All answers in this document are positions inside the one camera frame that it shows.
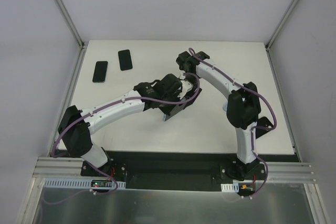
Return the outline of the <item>black smartphone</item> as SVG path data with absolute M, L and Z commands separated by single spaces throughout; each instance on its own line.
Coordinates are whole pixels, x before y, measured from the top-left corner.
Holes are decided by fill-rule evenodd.
M 120 50 L 118 52 L 118 58 L 121 71 L 127 71 L 133 69 L 131 52 L 129 49 Z
M 94 73 L 92 77 L 93 83 L 104 83 L 107 75 L 108 62 L 107 61 L 97 61 Z

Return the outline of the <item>light blue phone case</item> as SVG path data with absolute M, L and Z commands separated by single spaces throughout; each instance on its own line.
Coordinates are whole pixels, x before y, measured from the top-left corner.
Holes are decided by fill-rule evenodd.
M 226 102 L 226 103 L 223 105 L 223 110 L 224 110 L 224 112 L 227 112 L 227 108 L 228 108 L 228 102 Z

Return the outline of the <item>black cased phone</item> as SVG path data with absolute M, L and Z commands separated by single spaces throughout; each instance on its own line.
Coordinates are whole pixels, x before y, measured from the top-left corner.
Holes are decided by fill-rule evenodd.
M 259 118 L 257 121 L 256 139 L 267 134 L 269 129 L 272 128 L 273 126 L 274 125 L 271 123 L 271 121 L 266 116 Z

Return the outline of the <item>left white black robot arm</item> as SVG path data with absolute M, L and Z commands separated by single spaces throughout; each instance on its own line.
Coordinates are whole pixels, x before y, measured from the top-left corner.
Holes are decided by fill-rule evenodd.
M 199 81 L 156 80 L 141 82 L 121 97 L 89 109 L 70 106 L 59 125 L 56 142 L 63 142 L 70 157 L 84 159 L 99 176 L 111 175 L 111 159 L 92 141 L 93 134 L 123 117 L 148 109 L 160 109 L 165 115 L 174 109 L 183 110 L 195 101 L 201 90 Z

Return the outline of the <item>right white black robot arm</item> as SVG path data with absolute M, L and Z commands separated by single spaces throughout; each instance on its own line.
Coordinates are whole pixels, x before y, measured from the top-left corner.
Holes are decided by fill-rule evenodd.
M 226 175 L 240 181 L 250 178 L 259 164 L 254 151 L 254 128 L 261 112 L 256 85 L 252 82 L 237 83 L 217 68 L 202 51 L 195 56 L 185 51 L 178 55 L 176 63 L 180 70 L 206 80 L 227 99 L 225 112 L 236 131 L 237 158 L 235 163 L 225 169 Z

